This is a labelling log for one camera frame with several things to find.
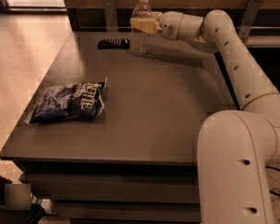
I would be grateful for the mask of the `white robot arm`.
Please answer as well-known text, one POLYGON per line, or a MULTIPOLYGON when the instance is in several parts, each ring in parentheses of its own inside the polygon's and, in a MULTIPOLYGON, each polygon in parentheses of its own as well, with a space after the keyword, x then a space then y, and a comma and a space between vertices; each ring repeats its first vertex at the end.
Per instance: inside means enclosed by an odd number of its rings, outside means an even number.
POLYGON ((133 17, 131 26, 220 53, 231 80, 238 109, 211 115, 198 135, 201 224, 275 224, 266 167, 280 163, 280 92, 230 16, 223 10, 205 17, 154 12, 133 17))

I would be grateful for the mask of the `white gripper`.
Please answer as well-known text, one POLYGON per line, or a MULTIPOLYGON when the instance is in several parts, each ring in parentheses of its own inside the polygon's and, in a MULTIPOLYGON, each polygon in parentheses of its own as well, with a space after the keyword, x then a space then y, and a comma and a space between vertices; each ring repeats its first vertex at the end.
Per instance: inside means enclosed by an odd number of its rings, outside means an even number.
POLYGON ((180 22, 183 14, 175 11, 168 11, 161 13, 159 11, 152 11, 151 18, 131 18, 132 28, 144 32, 146 34, 154 35, 160 31, 162 38, 177 40, 180 22))

